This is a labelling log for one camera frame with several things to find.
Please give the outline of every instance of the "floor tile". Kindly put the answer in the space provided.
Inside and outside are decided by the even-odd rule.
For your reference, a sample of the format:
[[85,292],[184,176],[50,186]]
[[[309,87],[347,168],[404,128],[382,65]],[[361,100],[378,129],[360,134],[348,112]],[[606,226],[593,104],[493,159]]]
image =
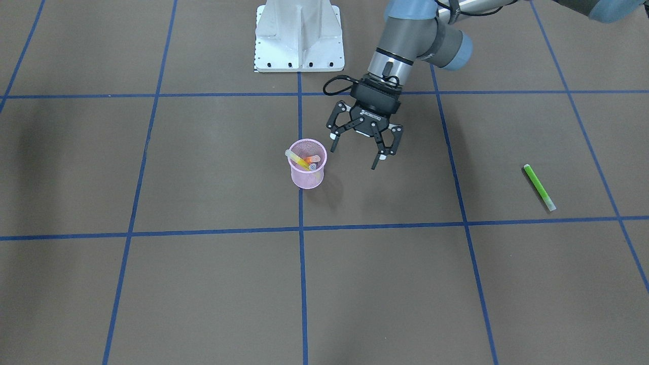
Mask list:
[[[566,95],[445,95],[469,220],[614,216]],[[548,213],[522,167],[557,210]]]
[[649,94],[573,95],[623,216],[649,214]]
[[309,363],[490,364],[464,229],[304,235]]
[[534,4],[570,89],[649,89],[649,24],[643,9],[602,24],[550,1]]
[[[355,79],[367,73],[378,41],[385,27],[383,13],[389,0],[379,1],[332,1],[340,8],[345,46],[345,69],[339,72],[302,74],[302,89],[305,92],[322,92],[325,82],[340,74]],[[331,85],[335,90],[338,83]],[[430,64],[417,61],[413,65],[405,91],[434,90],[430,75]]]
[[0,242],[3,364],[99,364],[124,238]]
[[646,363],[647,291],[617,222],[471,233],[501,364]]
[[296,97],[163,97],[137,231],[297,226]]
[[298,364],[297,233],[134,238],[111,364]]
[[172,1],[47,1],[12,95],[156,91]]
[[255,19],[265,1],[180,1],[162,91],[297,92],[296,73],[254,72]]
[[458,71],[436,69],[440,90],[563,90],[529,4],[456,23],[473,41],[473,55]]
[[0,3],[0,92],[4,95],[32,29],[39,0]]
[[125,232],[152,99],[11,99],[0,234]]
[[645,275],[649,274],[649,220],[625,221],[624,226],[631,238],[635,253]]
[[[326,121],[335,97],[304,97],[304,137],[331,147]],[[461,221],[434,95],[404,95],[391,118],[403,124],[397,155],[380,161],[373,139],[349,131],[328,154],[322,185],[304,192],[305,225]],[[340,114],[338,125],[349,121]]]

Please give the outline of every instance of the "pink mesh cup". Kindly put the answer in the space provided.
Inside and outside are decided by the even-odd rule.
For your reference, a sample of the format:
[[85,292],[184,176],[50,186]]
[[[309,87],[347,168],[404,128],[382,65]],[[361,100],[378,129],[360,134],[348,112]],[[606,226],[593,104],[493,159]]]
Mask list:
[[286,158],[289,165],[291,165],[291,179],[299,188],[313,189],[320,185],[325,177],[326,148],[316,140],[305,138],[295,142],[289,149],[301,158],[314,155],[320,156],[320,162],[317,163],[318,167],[313,171],[306,171],[290,158]]

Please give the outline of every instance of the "blue joint cap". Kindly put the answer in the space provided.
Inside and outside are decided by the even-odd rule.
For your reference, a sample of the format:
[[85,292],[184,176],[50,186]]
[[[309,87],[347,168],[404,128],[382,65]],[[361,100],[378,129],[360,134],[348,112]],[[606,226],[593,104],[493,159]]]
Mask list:
[[473,53],[473,41],[469,36],[462,32],[462,44],[459,45],[458,53],[455,57],[441,69],[447,69],[449,71],[456,71],[464,67],[471,58]]
[[600,0],[588,18],[602,23],[613,23],[631,14],[644,0]]
[[425,20],[437,16],[437,3],[435,0],[391,0],[386,7],[384,19],[387,17],[397,19]]

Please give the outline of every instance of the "green highlighter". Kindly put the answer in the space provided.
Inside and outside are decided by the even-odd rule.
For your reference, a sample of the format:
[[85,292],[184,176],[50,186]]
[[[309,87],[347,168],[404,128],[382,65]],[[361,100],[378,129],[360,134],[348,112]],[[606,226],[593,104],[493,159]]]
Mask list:
[[543,188],[543,185],[539,181],[539,178],[536,177],[536,174],[534,173],[534,170],[532,170],[532,167],[529,164],[526,164],[525,166],[523,166],[523,170],[525,170],[525,173],[528,174],[528,177],[530,178],[532,184],[534,184],[536,191],[539,192],[539,195],[541,196],[541,199],[543,199],[543,201],[545,202],[545,205],[548,207],[548,210],[553,211],[557,209],[557,207],[554,206],[552,199],[550,199],[548,192],[546,192],[545,189]]

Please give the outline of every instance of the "blue tape line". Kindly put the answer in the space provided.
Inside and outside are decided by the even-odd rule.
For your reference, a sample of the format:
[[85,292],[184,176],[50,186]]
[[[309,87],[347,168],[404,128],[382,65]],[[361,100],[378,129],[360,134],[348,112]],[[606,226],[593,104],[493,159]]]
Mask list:
[[597,167],[597,172],[600,174],[600,178],[602,180],[602,184],[604,184],[604,188],[606,189],[606,194],[609,197],[609,200],[611,202],[611,206],[613,207],[613,211],[615,212],[615,216],[620,224],[620,229],[622,229],[622,233],[624,235],[624,239],[626,240],[626,244],[629,246],[629,250],[631,251],[631,255],[633,257],[633,260],[635,261],[635,265],[638,269],[638,272],[640,273],[640,277],[643,280],[644,283],[644,289],[647,291],[649,294],[649,281],[647,280],[647,276],[644,273],[642,264],[640,263],[640,260],[638,260],[638,257],[635,253],[635,248],[633,247],[633,242],[631,242],[631,238],[626,232],[626,227],[624,226],[624,221],[622,220],[622,217],[620,216],[620,211],[617,208],[617,205],[615,204],[615,200],[613,199],[613,194],[611,193],[611,189],[608,185],[608,182],[606,182],[606,178],[604,177],[604,172],[602,171],[602,167],[600,165],[599,160],[597,159],[597,155],[595,154],[595,150],[593,148],[593,145],[591,143],[590,138],[588,137],[588,133],[586,132],[586,128],[583,125],[582,117],[579,114],[579,110],[577,109],[577,105],[574,102],[574,98],[572,97],[572,93],[570,91],[570,88],[568,87],[568,83],[565,80],[565,77],[563,76],[563,72],[561,70],[561,66],[559,66],[559,61],[554,53],[554,50],[552,49],[552,45],[550,45],[550,39],[548,38],[547,33],[545,32],[545,28],[543,28],[543,23],[541,22],[541,17],[539,16],[538,11],[536,10],[536,6],[534,6],[534,2],[530,1],[530,6],[532,7],[532,11],[534,12],[534,16],[536,18],[536,21],[539,24],[539,27],[541,28],[541,33],[543,34],[543,38],[545,39],[545,43],[548,46],[548,50],[550,51],[550,55],[552,55],[552,60],[554,61],[554,65],[557,68],[557,71],[559,72],[559,77],[561,77],[561,82],[563,83],[563,87],[566,89],[566,93],[568,95],[568,98],[570,99],[570,104],[572,105],[572,110],[574,111],[574,115],[577,117],[577,122],[579,123],[579,128],[582,130],[583,137],[586,141],[586,145],[588,146],[588,150],[591,152],[591,156],[593,158],[593,161],[595,162],[595,166]]
[[197,236],[202,234],[241,234],[241,233],[272,233],[272,232],[297,232],[299,227],[270,227],[270,228],[241,228],[241,229],[196,229],[190,231],[152,231],[133,232],[133,237],[161,237],[161,236]]
[[[302,73],[297,73],[297,138],[302,139]],[[304,257],[304,190],[297,196],[298,225],[300,234],[300,290],[302,293],[302,363],[309,364],[309,341],[306,312],[306,259]]]
[[156,117],[156,109],[158,108],[158,99],[159,99],[160,89],[162,87],[162,77],[164,76],[165,63],[167,62],[167,53],[169,52],[169,43],[171,42],[171,33],[173,30],[173,22],[176,17],[177,5],[178,5],[178,0],[173,0],[173,7],[171,8],[171,17],[169,19],[169,28],[167,30],[167,40],[165,42],[164,51],[162,53],[162,61],[160,63],[160,73],[158,75],[158,84],[156,86],[156,97],[153,99],[153,106],[151,107],[151,118],[149,119],[149,128],[147,129],[147,139],[144,143],[144,151],[142,153],[140,174],[138,176],[138,185],[136,187],[135,196],[133,198],[133,208],[132,208],[132,212],[130,215],[130,222],[129,222],[129,236],[127,237],[126,244],[124,245],[124,254],[122,256],[122,264],[119,269],[119,279],[117,280],[115,301],[113,303],[113,311],[110,316],[110,325],[108,326],[108,336],[106,337],[106,347],[104,349],[104,358],[102,361],[102,365],[108,365],[108,357],[110,356],[110,346],[112,345],[113,333],[115,331],[115,322],[117,320],[117,311],[119,310],[119,299],[121,297],[121,290],[124,283],[124,275],[126,274],[126,265],[129,259],[131,234],[133,233],[133,227],[135,226],[135,217],[138,212],[138,203],[140,200],[142,180],[144,178],[144,169],[147,164],[147,150],[149,148],[149,142],[151,141],[151,131],[153,129],[153,122]]
[[[623,216],[624,221],[645,221],[649,216]],[[597,221],[617,221],[617,217],[585,217],[585,218],[556,218],[541,220],[493,220],[493,221],[467,221],[467,225],[520,225],[520,224],[555,224],[579,223]],[[388,223],[367,225],[312,225],[303,227],[304,231],[344,231],[359,229],[402,229],[402,228],[433,228],[433,227],[462,227],[463,222],[433,222],[433,223]],[[26,236],[0,236],[0,241],[30,241],[30,240],[73,240],[83,238],[126,238],[132,237],[160,237],[160,236],[195,236],[202,234],[243,234],[243,233],[274,233],[298,232],[300,227],[268,227],[268,228],[240,228],[240,229],[196,229],[187,231],[143,231],[143,232],[116,232],[116,233],[73,233],[73,234],[41,234]]]
[[461,227],[462,222],[438,223],[393,223],[393,224],[357,224],[357,225],[312,225],[304,228],[305,231],[342,231],[356,229],[399,229],[399,228],[430,228],[430,227]]
[[[447,91],[406,91],[402,95],[484,95],[484,94],[565,94],[564,90],[447,90]],[[649,90],[571,90],[572,94],[649,94]],[[246,96],[298,96],[296,92],[195,92],[165,93],[158,97],[246,97]],[[325,96],[321,92],[302,92],[301,96]],[[8,95],[9,99],[100,99],[121,97],[156,97],[156,94],[58,94],[58,95]]]
[[302,73],[297,73],[297,139],[302,139]]
[[7,99],[98,99],[120,97],[155,97],[156,94],[77,94],[77,95],[10,95]]
[[41,13],[43,12],[43,6],[45,6],[45,0],[41,0],[40,5],[38,6],[38,11],[36,12],[36,17],[34,18],[34,23],[32,24],[32,29],[29,30],[29,35],[27,35],[27,41],[23,46],[23,50],[20,53],[20,57],[18,57],[18,62],[16,62],[16,67],[14,68],[14,72],[11,74],[11,79],[9,79],[9,85],[6,86],[5,94],[2,98],[2,101],[0,101],[0,113],[2,113],[2,109],[5,108],[5,102],[7,100],[7,96],[11,91],[11,87],[14,85],[14,81],[16,80],[16,75],[18,75],[18,70],[20,69],[20,65],[23,63],[23,59],[25,58],[25,53],[27,53],[27,48],[29,47],[29,43],[32,41],[32,37],[34,36],[34,32],[36,31],[38,20],[40,19]]
[[502,220],[502,221],[470,221],[469,225],[516,225],[516,224],[547,224],[547,223],[579,223],[594,221],[617,221],[617,217],[592,218],[548,218],[542,220]]
[[302,292],[302,363],[309,364],[308,322],[306,312],[306,259],[304,256],[304,209],[303,190],[298,193],[299,225],[300,225],[300,289]]
[[626,216],[621,217],[623,221],[644,221],[649,220],[649,216]]
[[104,348],[104,357],[102,365],[108,365],[108,356],[110,355],[110,346],[113,342],[113,334],[115,333],[115,322],[117,320],[117,309],[119,308],[119,299],[121,297],[121,289],[124,284],[124,273],[126,272],[126,263],[129,258],[130,250],[130,236],[126,239],[124,245],[124,253],[122,254],[122,262],[119,268],[119,278],[117,279],[117,288],[115,289],[115,300],[113,301],[113,311],[110,313],[110,324],[108,325],[108,336],[106,337],[106,347]]
[[79,238],[125,238],[124,233],[74,233],[74,234],[34,234],[28,236],[0,236],[0,241],[33,241],[33,240],[74,240]]
[[571,94],[649,94],[649,90],[570,90]]
[[297,96],[297,92],[193,92],[165,93],[160,97],[238,97],[238,96]]
[[[433,77],[433,85],[435,86],[435,91],[439,91],[439,86],[437,85],[437,77],[435,76],[435,69],[433,65],[430,65],[430,73]],[[455,190],[458,195],[459,210],[462,214],[462,225],[464,226],[464,233],[467,237],[467,244],[469,246],[469,254],[471,255],[471,265],[473,266],[473,275],[476,279],[476,286],[478,287],[478,297],[480,298],[480,306],[482,307],[482,316],[485,321],[485,329],[487,330],[487,338],[489,339],[489,348],[491,349],[491,358],[494,365],[498,365],[498,353],[496,352],[496,345],[493,339],[493,333],[491,331],[491,322],[489,321],[489,311],[487,310],[487,302],[485,300],[484,291],[482,290],[482,280],[480,279],[480,270],[478,269],[478,261],[476,260],[476,254],[473,249],[473,241],[471,239],[471,231],[469,230],[469,222],[467,221],[467,213],[464,207],[464,200],[462,199],[462,191],[459,186],[458,171],[455,165],[455,159],[453,158],[453,148],[451,147],[450,137],[448,136],[448,128],[446,124],[446,117],[444,116],[444,108],[442,107],[442,98],[439,92],[437,93],[437,107],[439,108],[439,117],[442,122],[442,128],[444,130],[444,139],[447,144],[448,150],[448,159],[450,160],[450,168],[453,172],[453,179],[455,180]]]
[[564,90],[448,90],[441,95],[483,95],[483,94],[565,94]]

